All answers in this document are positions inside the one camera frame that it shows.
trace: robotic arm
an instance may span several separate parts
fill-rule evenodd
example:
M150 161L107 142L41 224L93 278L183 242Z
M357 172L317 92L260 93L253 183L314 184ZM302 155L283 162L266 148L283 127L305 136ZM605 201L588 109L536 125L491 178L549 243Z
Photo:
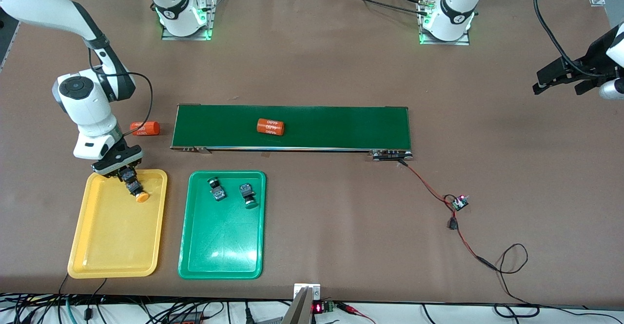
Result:
M574 87L577 95L600 87L599 94L603 99L624 99L624 80L620 78L624 67L624 23L591 43L587 53L574 63L582 71L600 76L584 75L560 57L537 72L533 93L539 95L549 87L582 80Z
M153 0L162 25L174 36L189 36L207 24L206 0Z
M89 13L71 0L0 0L0 7L22 22L80 35L96 52L102 65L58 77L53 96L78 125L74 156L97 160L96 173L120 178L138 201L147 199L134 171L143 151L127 146L109 105L131 97L135 83Z
M432 6L425 9L429 17L423 28L439 40L454 41L461 38L475 16L479 0L430 0Z

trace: brown table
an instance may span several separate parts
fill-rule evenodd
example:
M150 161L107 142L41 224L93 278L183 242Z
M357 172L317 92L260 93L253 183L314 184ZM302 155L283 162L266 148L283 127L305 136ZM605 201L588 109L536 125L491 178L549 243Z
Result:
M510 302L493 271L446 229L449 213L396 163L358 153L169 149L176 104L408 106L412 166L459 213L473 249L514 242L530 260L512 293L546 304L624 305L621 102L560 86L534 96L557 51L531 0L482 0L470 47L420 46L412 15L359 0L227 0L210 42L163 42L149 0L76 0L132 71L155 85L158 137L132 137L142 168L169 175L156 271L102 293L289 298L319 282L345 300ZM409 7L403 0L381 0ZM608 30L587 0L541 0L569 54ZM49 89L87 67L80 37L22 24L0 74L0 291L55 292L65 275L89 162ZM112 104L124 127L149 96ZM265 261L253 281L186 281L176 267L187 181L204 169L267 174ZM101 280L68 280L91 293Z

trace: connector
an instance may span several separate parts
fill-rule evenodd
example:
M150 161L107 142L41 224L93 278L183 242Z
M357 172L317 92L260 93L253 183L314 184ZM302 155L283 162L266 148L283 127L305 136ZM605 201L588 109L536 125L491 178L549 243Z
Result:
M89 320L93 318L93 310L89 307L87 307L87 309L84 310L84 314L82 315L82 319L84 320Z
M172 313L163 322L168 324L201 324L201 312Z
M245 318L247 318L245 324L256 324L254 316L252 315L252 310L250 310L249 307L245 308Z
M345 304L344 302L336 302L336 308L352 315L355 315L355 313L357 313L357 310L355 308L349 306L348 304Z
M418 4L420 6L433 7L433 6L435 6L435 0L418 0Z
M449 228L450 230L457 230L457 229L459 228L459 226L458 226L458 224L457 224L457 218L455 218L455 217L451 217L451 218L448 220L448 228Z

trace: orange cylinder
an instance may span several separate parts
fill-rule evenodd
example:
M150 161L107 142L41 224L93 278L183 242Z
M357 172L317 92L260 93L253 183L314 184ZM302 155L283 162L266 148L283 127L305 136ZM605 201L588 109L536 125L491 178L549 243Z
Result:
M265 133L271 135L284 135L284 122L279 120L264 119L258 120L258 126L256 127L258 133Z
M130 125L130 130L138 128L143 122L132 122ZM149 122L145 122L145 124L138 128L136 131L132 132L132 135L159 135L160 133L160 124L155 122L154 120L150 120Z

